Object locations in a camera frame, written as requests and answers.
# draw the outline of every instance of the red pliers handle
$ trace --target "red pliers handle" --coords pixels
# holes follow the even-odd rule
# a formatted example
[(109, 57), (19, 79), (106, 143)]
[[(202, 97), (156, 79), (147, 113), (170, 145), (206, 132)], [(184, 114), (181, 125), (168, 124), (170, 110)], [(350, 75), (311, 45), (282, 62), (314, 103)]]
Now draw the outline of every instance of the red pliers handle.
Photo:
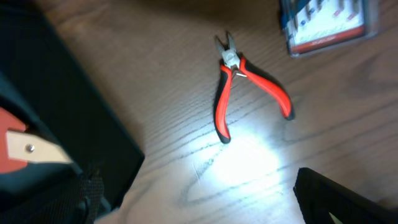
[[(218, 136), (220, 137), (221, 142), (227, 144), (231, 141), (231, 136), (229, 135), (225, 116), (226, 109), (228, 107), (229, 93), (232, 87), (233, 71), (225, 65), (221, 65), (220, 69), (221, 78), (215, 99), (214, 121), (216, 131)], [(256, 68), (253, 64), (247, 61), (244, 57), (241, 57), (239, 72), (245, 75), (248, 80), (252, 81), (258, 87), (268, 92), (277, 100), (282, 115), (286, 120), (290, 121), (294, 119), (295, 115), (293, 104), (286, 91), (283, 90), (278, 84), (259, 74), (258, 71), (258, 68)]]

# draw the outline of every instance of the black case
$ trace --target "black case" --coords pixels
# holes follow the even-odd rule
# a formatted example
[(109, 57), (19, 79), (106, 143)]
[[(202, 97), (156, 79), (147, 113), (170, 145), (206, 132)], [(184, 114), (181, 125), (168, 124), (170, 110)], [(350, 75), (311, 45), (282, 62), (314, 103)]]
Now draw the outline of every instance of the black case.
[(119, 207), (143, 153), (39, 10), (10, 2), (0, 4), (0, 107), (61, 145), (78, 167), (29, 164), (0, 175), (0, 197), (8, 198), (2, 204), (17, 205), (65, 174), (99, 166), (104, 197), (110, 209)]
[(306, 224), (398, 223), (397, 215), (309, 168), (298, 170), (293, 188)]

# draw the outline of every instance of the red tag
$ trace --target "red tag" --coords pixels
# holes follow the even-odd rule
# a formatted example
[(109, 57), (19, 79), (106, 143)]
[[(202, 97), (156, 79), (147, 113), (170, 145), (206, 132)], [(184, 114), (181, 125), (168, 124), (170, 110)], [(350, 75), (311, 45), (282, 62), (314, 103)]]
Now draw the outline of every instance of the red tag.
[(14, 172), (27, 166), (27, 161), (8, 158), (6, 133), (9, 129), (25, 131), (26, 125), (3, 108), (0, 108), (0, 174)]

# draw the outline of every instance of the pliers jaw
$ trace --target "pliers jaw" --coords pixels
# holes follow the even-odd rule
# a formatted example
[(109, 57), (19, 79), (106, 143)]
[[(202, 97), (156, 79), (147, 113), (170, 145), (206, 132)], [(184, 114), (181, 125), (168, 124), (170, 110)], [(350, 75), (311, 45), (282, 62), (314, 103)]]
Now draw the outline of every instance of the pliers jaw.
[(241, 59), (238, 56), (235, 47), (235, 42), (230, 33), (227, 32), (226, 35), (228, 38), (228, 47), (226, 48), (224, 44), (221, 43), (220, 39), (216, 36), (215, 41), (217, 49), (220, 52), (224, 61), (224, 65), (226, 67), (228, 67), (231, 70), (236, 70), (236, 69), (239, 70)]

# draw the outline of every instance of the black fabric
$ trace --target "black fabric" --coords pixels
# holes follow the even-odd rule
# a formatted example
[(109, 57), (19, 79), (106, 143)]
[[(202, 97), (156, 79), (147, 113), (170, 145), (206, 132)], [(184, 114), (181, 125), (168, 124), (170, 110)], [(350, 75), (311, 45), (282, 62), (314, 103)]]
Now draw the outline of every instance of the black fabric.
[(0, 100), (82, 169), (101, 163), (104, 196), (120, 206), (144, 155), (45, 18), (13, 5), (0, 4), (0, 87), (11, 90)]
[(22, 205), (0, 213), (0, 223), (93, 223), (104, 185), (98, 169), (44, 190)]

